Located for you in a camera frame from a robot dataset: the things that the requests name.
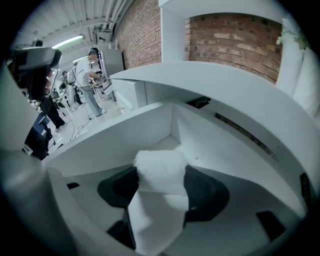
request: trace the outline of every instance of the black cap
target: black cap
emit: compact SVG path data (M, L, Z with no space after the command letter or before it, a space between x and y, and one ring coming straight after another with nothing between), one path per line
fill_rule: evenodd
M91 54L98 55L98 52L99 52L98 48L95 48L95 47L94 47L94 48L91 48L91 49L90 49L88 55L91 55Z

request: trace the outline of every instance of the ceiling pipe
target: ceiling pipe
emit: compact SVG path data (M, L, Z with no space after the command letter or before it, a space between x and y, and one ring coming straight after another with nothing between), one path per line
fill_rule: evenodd
M119 8L118 12L116 13L115 15L115 18L114 18L114 21L112 21L112 18L111 18L111 22L110 22L110 25L109 25L109 29L112 33L112 29L114 28L114 25L116 24L116 21L119 17L119 14L121 13L122 9L124 8L125 4L128 2L128 0L124 0L121 7Z
M121 21L122 21L122 19L124 18L127 10L129 9L129 7L131 6L131 4L132 4L133 2L134 2L134 0L128 0L128 4L125 6L124 11L123 11L123 13L122 13L122 15L120 16L120 19L119 19L119 21L118 21L118 24L121 23ZM119 28L119 26L117 25L117 26L115 27L114 33L111 35L111 40L113 39L113 36L114 36L114 34L117 32L118 28Z
M110 17L110 13L112 10L112 7L114 6L115 0L109 0L108 2L108 6L106 7L106 12L105 12L105 18L104 18L104 23L102 25L102 29L106 30L107 29L107 25L108 25L108 20Z
M117 0L117 2L115 4L115 7L114 7L114 10L113 10L113 13L112 13L112 17L111 17L111 20L110 20L110 23L109 23L109 28L113 27L113 23L115 21L116 14L118 13L118 10L119 10L121 2L122 2L121 0Z

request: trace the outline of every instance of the white t-shirt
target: white t-shirt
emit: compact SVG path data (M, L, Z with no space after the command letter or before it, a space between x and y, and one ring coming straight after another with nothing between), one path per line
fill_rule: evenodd
M77 69L77 66L73 66L72 69L69 71L69 74L67 77L69 84L76 82L76 69Z
M75 85L77 87L89 86L89 72L93 71L91 66L91 61L89 57L81 59L76 65L75 76L76 81Z

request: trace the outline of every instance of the white towel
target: white towel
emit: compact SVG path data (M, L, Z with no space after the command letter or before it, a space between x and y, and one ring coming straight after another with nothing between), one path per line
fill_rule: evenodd
M186 196L184 178L187 160L180 151L139 151L134 160L141 192Z

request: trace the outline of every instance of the ceiling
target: ceiling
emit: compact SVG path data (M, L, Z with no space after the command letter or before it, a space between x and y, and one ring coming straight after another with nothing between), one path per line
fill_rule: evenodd
M87 55L88 50L96 46L95 34L103 35L106 42L109 42L111 38L109 24L112 16L115 18L115 29L132 2L132 0L46 0L25 21L17 32L11 48L30 47L35 39L43 40L44 47L52 47L82 35L83 39L58 48L62 51L60 60L60 72L62 72L62 69L71 68L73 60Z

